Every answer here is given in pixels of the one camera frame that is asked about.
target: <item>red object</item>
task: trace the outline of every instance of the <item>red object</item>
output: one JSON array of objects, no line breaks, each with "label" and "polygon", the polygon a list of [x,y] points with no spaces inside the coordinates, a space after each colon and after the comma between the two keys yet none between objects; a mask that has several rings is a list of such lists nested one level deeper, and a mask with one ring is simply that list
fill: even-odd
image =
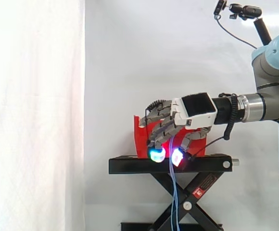
[{"label": "red object", "polygon": [[[147,130],[148,134],[151,133],[152,129],[154,126],[161,121],[150,123],[148,127],[140,128],[140,117],[139,116],[134,116],[134,139],[135,139],[135,146],[136,146],[136,152],[138,155],[138,158],[148,158],[148,153],[147,153]],[[178,134],[174,137],[173,140],[173,150],[175,148],[180,147],[183,138],[185,137],[186,133],[192,132],[192,131],[198,131],[198,130],[186,130],[182,129]],[[191,145],[188,149],[188,153],[190,154],[195,154],[197,153],[201,148],[203,148],[206,145],[206,138],[201,139],[201,140],[195,140],[191,142]],[[166,150],[166,157],[169,157],[169,141],[165,142],[162,144],[162,146]],[[205,149],[200,151],[197,156],[204,156],[205,155]]]},{"label": "red object", "polygon": [[201,199],[201,197],[205,194],[205,190],[202,190],[201,188],[195,189],[193,192],[193,196],[195,196],[197,199]]}]

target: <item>metal bolt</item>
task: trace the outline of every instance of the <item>metal bolt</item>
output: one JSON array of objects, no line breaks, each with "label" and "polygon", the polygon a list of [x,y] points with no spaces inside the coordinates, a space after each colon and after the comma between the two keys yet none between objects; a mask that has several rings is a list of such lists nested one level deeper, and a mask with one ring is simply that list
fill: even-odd
[{"label": "metal bolt", "polygon": [[223,167],[224,168],[229,168],[230,167],[230,162],[229,161],[224,161],[223,162]]},{"label": "metal bolt", "polygon": [[183,203],[183,208],[185,209],[185,210],[191,210],[192,209],[192,204],[191,204],[191,202],[189,202],[189,201],[186,201],[185,203]]}]

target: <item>gray robot arm segment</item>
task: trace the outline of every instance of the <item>gray robot arm segment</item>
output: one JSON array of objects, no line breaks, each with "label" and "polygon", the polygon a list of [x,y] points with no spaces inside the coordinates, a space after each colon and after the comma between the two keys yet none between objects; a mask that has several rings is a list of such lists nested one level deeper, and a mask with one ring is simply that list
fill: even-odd
[{"label": "gray robot arm segment", "polygon": [[[237,121],[279,119],[279,36],[267,46],[255,50],[252,53],[252,60],[257,93],[238,97],[239,112],[244,115],[243,118],[240,116]],[[228,120],[225,118],[228,118],[230,111],[228,111],[228,105],[226,107],[227,114],[219,115],[218,113],[215,124],[227,123]]]}]

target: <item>glowing led sensor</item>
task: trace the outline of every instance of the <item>glowing led sensor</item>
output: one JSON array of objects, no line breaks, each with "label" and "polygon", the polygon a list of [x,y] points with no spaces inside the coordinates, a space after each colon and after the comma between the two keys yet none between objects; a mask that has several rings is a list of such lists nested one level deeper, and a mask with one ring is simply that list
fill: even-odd
[{"label": "glowing led sensor", "polygon": [[162,148],[161,150],[151,149],[149,151],[150,159],[154,162],[161,163],[165,159],[165,148]]},{"label": "glowing led sensor", "polygon": [[183,153],[179,150],[179,148],[176,148],[173,151],[173,154],[172,154],[172,163],[173,163],[173,165],[178,167],[180,162],[182,161],[182,159],[183,159]]}]

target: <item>robot finger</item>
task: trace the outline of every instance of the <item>robot finger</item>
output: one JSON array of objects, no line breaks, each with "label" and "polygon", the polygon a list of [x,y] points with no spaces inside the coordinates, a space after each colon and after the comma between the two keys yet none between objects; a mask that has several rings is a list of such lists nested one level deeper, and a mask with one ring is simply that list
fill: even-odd
[{"label": "robot finger", "polygon": [[139,126],[144,127],[146,124],[150,124],[152,122],[157,122],[161,119],[164,119],[166,117],[170,116],[170,107],[162,108],[162,107],[156,107],[154,108],[148,115],[147,118],[143,117],[139,121]]},{"label": "robot finger", "polygon": [[161,147],[162,143],[174,137],[178,132],[183,129],[183,126],[176,126],[174,123],[170,124],[164,132],[159,133],[154,139],[154,146]]},{"label": "robot finger", "polygon": [[211,130],[211,127],[208,127],[208,128],[201,128],[200,131],[187,133],[181,143],[182,150],[184,150],[186,152],[188,150],[190,144],[192,143],[192,141],[206,138],[207,133],[210,130]]},{"label": "robot finger", "polygon": [[166,117],[161,123],[157,124],[156,126],[154,126],[154,128],[152,129],[152,132],[149,136],[149,139],[151,141],[154,141],[155,138],[160,134],[165,132],[165,130],[167,129],[168,126],[174,124],[174,120],[168,116]]}]

